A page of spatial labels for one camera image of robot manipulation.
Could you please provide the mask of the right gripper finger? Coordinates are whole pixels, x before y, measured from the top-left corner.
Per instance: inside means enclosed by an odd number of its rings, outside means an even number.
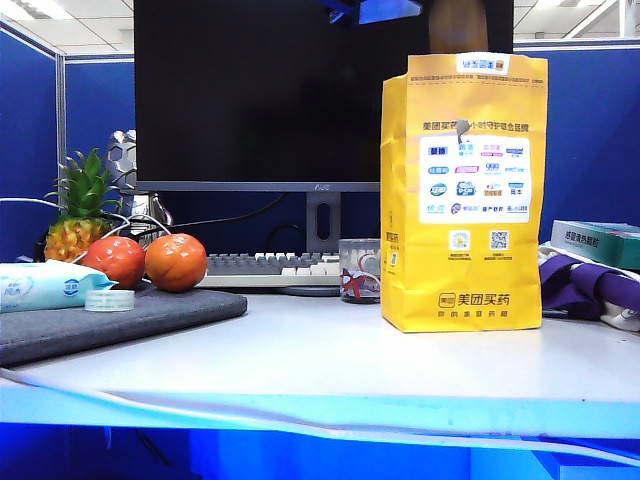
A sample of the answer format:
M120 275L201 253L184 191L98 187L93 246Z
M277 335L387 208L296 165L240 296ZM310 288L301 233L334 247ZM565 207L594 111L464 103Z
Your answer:
M325 0L323 5L329 10L330 23L345 21L354 25L414 17L422 12L422 2L410 0Z

